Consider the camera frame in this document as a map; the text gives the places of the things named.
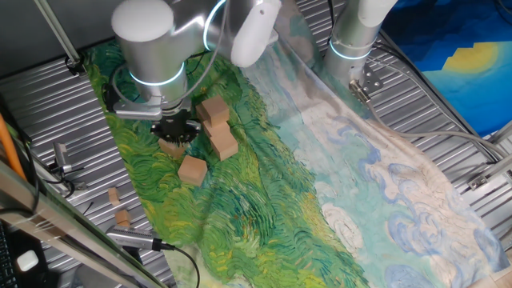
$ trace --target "blue light ring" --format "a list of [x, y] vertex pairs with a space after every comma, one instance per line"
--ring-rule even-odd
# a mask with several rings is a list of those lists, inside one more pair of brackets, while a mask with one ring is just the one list
[[363, 56], [359, 56], [359, 57], [350, 57], [350, 56], [346, 56], [346, 55], [343, 55], [343, 54], [341, 54], [341, 53], [339, 53], [339, 52], [337, 52], [337, 51], [336, 51], [336, 49], [335, 49], [335, 48], [334, 48], [334, 46], [333, 46], [333, 42], [332, 42], [332, 41], [330, 41], [330, 48], [332, 48], [333, 52], [335, 52], [337, 56], [339, 56], [339, 57], [341, 57], [341, 58], [349, 59], [349, 60], [359, 60], [359, 59], [363, 59], [363, 58], [365, 58], [366, 56], [370, 55], [370, 52], [371, 52], [371, 50], [370, 50], [370, 51], [368, 51], [368, 53], [364, 54]]
[[131, 72], [130, 72], [130, 75], [131, 75], [131, 77], [132, 77], [135, 81], [137, 81], [137, 82], [139, 82], [139, 83], [141, 83], [141, 84], [143, 84], [143, 85], [146, 85], [146, 86], [163, 86], [163, 85], [165, 85], [165, 84], [169, 84], [169, 83], [171, 83], [172, 81], [176, 80], [176, 79], [177, 79], [177, 78], [182, 74], [182, 72], [184, 71], [184, 69], [185, 69], [185, 63], [182, 63], [182, 68], [179, 70], [179, 72], [178, 72], [175, 76], [173, 76], [173, 77], [172, 77], [171, 79], [169, 79], [169, 80], [165, 80], [164, 82], [158, 82], [158, 83], [149, 83], [149, 82], [144, 82], [144, 81], [142, 81], [142, 80], [139, 80], [139, 79], [137, 79], [137, 78], [136, 78], [136, 77], [135, 77]]

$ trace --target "metal bracket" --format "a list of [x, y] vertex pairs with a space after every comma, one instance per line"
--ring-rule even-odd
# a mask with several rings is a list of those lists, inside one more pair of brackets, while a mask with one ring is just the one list
[[479, 188], [480, 186], [483, 186], [487, 183], [489, 183], [489, 180], [487, 180], [486, 176], [480, 175], [480, 176], [476, 177], [475, 179], [473, 179], [472, 181], [470, 181], [468, 183], [468, 185], [470, 186], [470, 188], [473, 191], [475, 191], [477, 188]]
[[63, 173], [69, 173], [73, 170], [73, 165], [69, 156], [67, 155], [66, 144], [54, 142], [55, 151], [55, 164], [57, 168]]
[[87, 184], [85, 182], [73, 182], [74, 189], [76, 191], [85, 191], [87, 190]]
[[368, 94], [372, 94], [382, 89], [383, 83], [381, 79], [370, 68], [368, 63], [365, 63], [365, 66], [362, 71], [363, 79], [361, 81], [361, 87], [365, 92], [367, 92]]
[[467, 185], [469, 185], [472, 190], [476, 190], [500, 175], [503, 175], [512, 185], [512, 155], [502, 159], [500, 162], [469, 181]]

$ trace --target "metal rail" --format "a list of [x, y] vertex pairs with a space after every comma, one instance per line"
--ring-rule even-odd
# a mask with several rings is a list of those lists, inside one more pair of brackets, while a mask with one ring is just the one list
[[[0, 218], [126, 287], [137, 288], [138, 282], [148, 287], [166, 287], [83, 215], [76, 213], [64, 198], [47, 189], [47, 195], [39, 195], [35, 216], [0, 214]], [[33, 201], [34, 188], [0, 162], [0, 205], [28, 208]]]

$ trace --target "metal grating floor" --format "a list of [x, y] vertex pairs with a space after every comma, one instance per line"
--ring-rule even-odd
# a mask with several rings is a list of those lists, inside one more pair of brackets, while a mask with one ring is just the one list
[[[103, 231], [116, 224], [114, 213], [123, 209], [129, 211], [132, 227], [152, 229], [87, 76], [73, 76], [61, 59], [1, 80], [0, 94], [43, 163], [53, 162], [53, 142], [60, 142], [66, 144], [74, 169], [83, 167], [66, 177], [87, 184], [87, 190], [77, 190], [68, 199], [78, 211], [91, 205], [86, 216]], [[121, 200], [116, 207], [107, 193], [113, 186]], [[81, 263], [46, 244], [43, 248], [48, 267], [62, 273], [60, 287], [68, 287]], [[141, 251], [141, 258], [157, 278], [171, 279], [162, 252]]]
[[[345, 2], [333, 0], [336, 14], [344, 7]], [[324, 51], [327, 49], [327, 39], [332, 29], [327, 0], [298, 0], [297, 4], [311, 28], [318, 48]], [[384, 84], [380, 91], [370, 97], [384, 123], [401, 132], [462, 130], [464, 124], [459, 121], [457, 113], [450, 109], [446, 100], [424, 93], [417, 84], [421, 81], [413, 73], [407, 74], [415, 78], [417, 83], [376, 62], [392, 63], [399, 70], [410, 71], [404, 63], [380, 50], [373, 50], [370, 57], [375, 60], [369, 60], [368, 64]], [[476, 190], [468, 185], [469, 181], [492, 167], [487, 164], [490, 160], [481, 148], [464, 138], [450, 136], [411, 140], [434, 161], [464, 200], [482, 217], [484, 223], [502, 239], [503, 246], [512, 244], [512, 233], [504, 237], [512, 229], [512, 185], [507, 178], [499, 175]], [[496, 143], [512, 154], [512, 136], [500, 137]]]

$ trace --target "green swirl pattern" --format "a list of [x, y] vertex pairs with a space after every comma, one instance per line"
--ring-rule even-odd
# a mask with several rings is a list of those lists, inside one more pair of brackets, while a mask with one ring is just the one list
[[[190, 82], [204, 70], [199, 63]], [[99, 96], [122, 55], [114, 42], [89, 51], [86, 68]], [[190, 71], [197, 60], [187, 63]], [[123, 93], [136, 89], [122, 74]], [[161, 237], [197, 247], [202, 273], [219, 283], [245, 279], [254, 287], [364, 287], [363, 270], [328, 227], [315, 197], [314, 175], [297, 162], [266, 117], [265, 104], [240, 70], [218, 59], [193, 96], [193, 103], [220, 94], [230, 106], [231, 132], [239, 152], [220, 162], [200, 134], [186, 154], [205, 160], [202, 187], [182, 183], [182, 161], [160, 151], [150, 123], [106, 113], [121, 156], [148, 219]], [[194, 269], [174, 271], [192, 286]]]

